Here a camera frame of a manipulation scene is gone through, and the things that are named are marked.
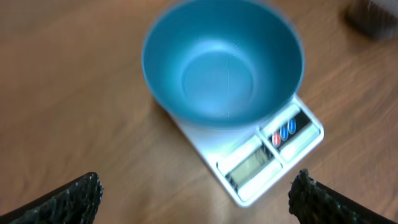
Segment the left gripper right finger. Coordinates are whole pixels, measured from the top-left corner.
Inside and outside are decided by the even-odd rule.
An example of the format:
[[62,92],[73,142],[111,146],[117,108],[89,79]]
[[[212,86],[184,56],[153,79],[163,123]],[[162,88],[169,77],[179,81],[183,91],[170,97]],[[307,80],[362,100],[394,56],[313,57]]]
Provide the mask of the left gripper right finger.
[[311,178],[306,169],[292,182],[289,213],[300,224],[397,224]]

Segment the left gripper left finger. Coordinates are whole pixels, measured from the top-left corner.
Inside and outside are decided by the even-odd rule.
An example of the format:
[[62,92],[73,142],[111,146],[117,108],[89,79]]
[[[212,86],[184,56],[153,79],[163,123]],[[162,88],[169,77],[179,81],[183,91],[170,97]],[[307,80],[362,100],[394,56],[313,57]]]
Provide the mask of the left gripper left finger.
[[1,215],[11,224],[93,224],[102,201],[103,186],[95,172],[85,175]]

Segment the white digital kitchen scale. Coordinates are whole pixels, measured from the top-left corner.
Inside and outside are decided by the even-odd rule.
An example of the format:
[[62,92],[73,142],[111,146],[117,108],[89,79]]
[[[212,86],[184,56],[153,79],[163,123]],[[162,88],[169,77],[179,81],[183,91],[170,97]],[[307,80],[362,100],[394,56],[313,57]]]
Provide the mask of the white digital kitchen scale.
[[268,119],[244,128],[174,122],[240,207],[251,206],[324,137],[323,125],[297,95]]

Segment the blue bowl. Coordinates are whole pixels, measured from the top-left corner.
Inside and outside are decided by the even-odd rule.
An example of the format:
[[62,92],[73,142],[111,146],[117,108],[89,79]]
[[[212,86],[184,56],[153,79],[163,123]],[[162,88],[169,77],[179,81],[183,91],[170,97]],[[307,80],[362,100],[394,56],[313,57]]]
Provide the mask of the blue bowl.
[[256,1],[185,1],[165,11],[142,47],[153,97],[172,116],[217,128],[281,109],[300,88],[304,50],[275,7]]

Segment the clear plastic container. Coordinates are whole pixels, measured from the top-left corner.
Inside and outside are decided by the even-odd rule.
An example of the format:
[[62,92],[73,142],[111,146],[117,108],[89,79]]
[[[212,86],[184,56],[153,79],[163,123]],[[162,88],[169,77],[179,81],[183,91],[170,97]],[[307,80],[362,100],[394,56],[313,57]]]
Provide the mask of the clear plastic container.
[[373,40],[397,37],[397,0],[354,0],[346,20]]

